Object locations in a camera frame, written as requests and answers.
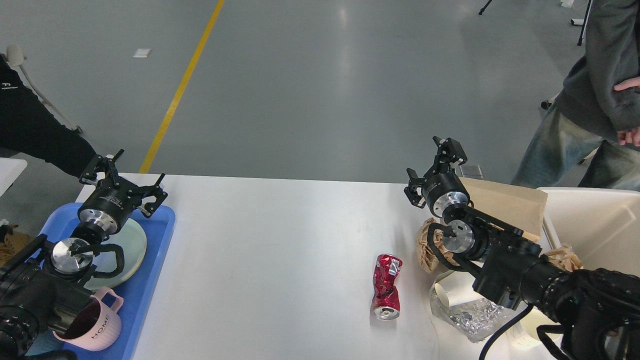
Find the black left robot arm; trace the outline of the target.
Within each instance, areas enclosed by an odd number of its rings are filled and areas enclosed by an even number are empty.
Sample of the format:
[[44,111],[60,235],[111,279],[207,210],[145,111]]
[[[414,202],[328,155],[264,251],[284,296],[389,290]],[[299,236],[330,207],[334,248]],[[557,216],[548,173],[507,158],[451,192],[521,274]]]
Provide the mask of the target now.
[[85,351],[112,346],[122,333],[119,310],[124,299],[110,285],[89,289],[90,280],[123,280],[126,251],[111,239],[135,210],[151,218],[168,193],[165,174],[139,186],[115,166],[112,157],[96,155],[78,180],[94,191],[78,208],[78,224],[68,237],[52,242],[38,235],[1,267],[1,358],[3,360],[75,360],[77,353],[58,349],[29,355],[39,335]]

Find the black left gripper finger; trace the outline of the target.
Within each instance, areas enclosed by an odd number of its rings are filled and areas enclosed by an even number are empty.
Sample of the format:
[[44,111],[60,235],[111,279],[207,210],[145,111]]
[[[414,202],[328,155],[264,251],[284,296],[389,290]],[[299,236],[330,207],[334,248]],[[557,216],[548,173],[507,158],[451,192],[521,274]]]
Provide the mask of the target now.
[[166,174],[161,173],[157,180],[147,186],[135,186],[132,189],[132,200],[134,208],[140,210],[142,215],[150,219],[156,210],[167,199],[169,194],[162,188],[162,181]]
[[115,163],[124,152],[124,149],[120,149],[112,157],[95,155],[80,174],[78,182],[93,185],[96,189],[123,189],[124,180],[119,175]]

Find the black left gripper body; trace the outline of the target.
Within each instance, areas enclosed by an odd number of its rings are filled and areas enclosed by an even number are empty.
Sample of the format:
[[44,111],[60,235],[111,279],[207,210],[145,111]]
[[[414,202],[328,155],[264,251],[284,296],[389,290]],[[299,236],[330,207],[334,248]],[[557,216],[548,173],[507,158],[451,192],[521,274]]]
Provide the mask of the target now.
[[99,181],[78,210],[78,227],[88,228],[99,236],[117,234],[142,204],[142,195],[134,192],[137,187],[130,181]]

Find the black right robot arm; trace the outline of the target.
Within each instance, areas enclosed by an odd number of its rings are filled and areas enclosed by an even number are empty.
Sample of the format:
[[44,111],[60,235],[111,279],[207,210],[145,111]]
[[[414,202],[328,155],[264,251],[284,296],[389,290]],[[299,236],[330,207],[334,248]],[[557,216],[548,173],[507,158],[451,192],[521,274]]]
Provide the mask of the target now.
[[419,177],[407,169],[404,189],[414,207],[428,207],[442,224],[430,224],[426,241],[442,265],[473,276],[473,290],[515,310],[526,309],[502,326],[483,347],[537,308],[553,325],[536,332],[558,360],[637,360],[640,357],[640,280],[615,270],[558,268],[539,244],[513,225],[477,210],[453,164],[467,161],[460,142],[434,136],[434,163]]

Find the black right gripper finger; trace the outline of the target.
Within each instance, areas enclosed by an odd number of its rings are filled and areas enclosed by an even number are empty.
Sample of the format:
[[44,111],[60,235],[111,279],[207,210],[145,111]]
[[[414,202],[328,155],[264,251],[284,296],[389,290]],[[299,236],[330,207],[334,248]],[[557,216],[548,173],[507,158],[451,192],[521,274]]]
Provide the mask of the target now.
[[406,172],[409,178],[407,186],[404,188],[407,199],[414,207],[425,208],[426,200],[423,194],[419,192],[419,189],[422,189],[426,179],[419,177],[413,168],[407,168]]
[[438,136],[432,137],[438,146],[437,153],[432,165],[432,174],[446,174],[452,171],[453,166],[466,164],[468,157],[459,141],[452,137],[443,139]]

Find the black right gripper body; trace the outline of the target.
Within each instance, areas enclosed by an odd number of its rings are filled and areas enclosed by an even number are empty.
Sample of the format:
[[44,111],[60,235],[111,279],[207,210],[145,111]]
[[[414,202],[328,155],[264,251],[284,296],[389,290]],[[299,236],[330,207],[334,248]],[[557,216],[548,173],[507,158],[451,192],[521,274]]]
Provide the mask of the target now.
[[435,174],[422,186],[422,196],[430,212],[438,218],[444,217],[447,208],[468,205],[470,196],[460,178],[454,172]]

